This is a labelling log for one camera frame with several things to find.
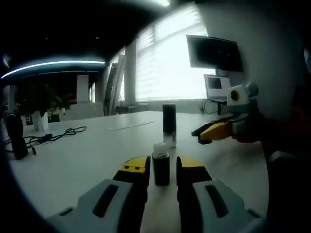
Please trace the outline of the person's right hand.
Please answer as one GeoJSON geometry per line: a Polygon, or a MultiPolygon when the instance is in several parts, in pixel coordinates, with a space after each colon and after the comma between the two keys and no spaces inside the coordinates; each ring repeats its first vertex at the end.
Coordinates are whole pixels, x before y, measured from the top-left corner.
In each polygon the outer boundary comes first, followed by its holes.
{"type": "Polygon", "coordinates": [[[255,142],[260,142],[264,140],[264,136],[259,133],[242,133],[242,134],[234,134],[232,138],[240,143],[252,144],[255,142]]]}

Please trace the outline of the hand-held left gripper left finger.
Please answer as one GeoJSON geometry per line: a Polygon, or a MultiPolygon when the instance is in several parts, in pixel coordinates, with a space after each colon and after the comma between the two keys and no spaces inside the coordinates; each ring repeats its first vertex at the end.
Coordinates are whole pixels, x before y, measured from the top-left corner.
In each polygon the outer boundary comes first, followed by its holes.
{"type": "Polygon", "coordinates": [[[76,207],[47,218],[58,233],[138,233],[148,198],[151,158],[134,157],[83,194],[76,207]]]}

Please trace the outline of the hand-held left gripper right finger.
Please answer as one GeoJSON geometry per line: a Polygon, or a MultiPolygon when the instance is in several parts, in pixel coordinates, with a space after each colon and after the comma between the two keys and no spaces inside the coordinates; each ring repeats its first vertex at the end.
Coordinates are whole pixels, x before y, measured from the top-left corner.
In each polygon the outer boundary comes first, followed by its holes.
{"type": "Polygon", "coordinates": [[[263,233],[267,223],[243,199],[213,180],[199,161],[176,159],[177,200],[184,233],[263,233]]]}

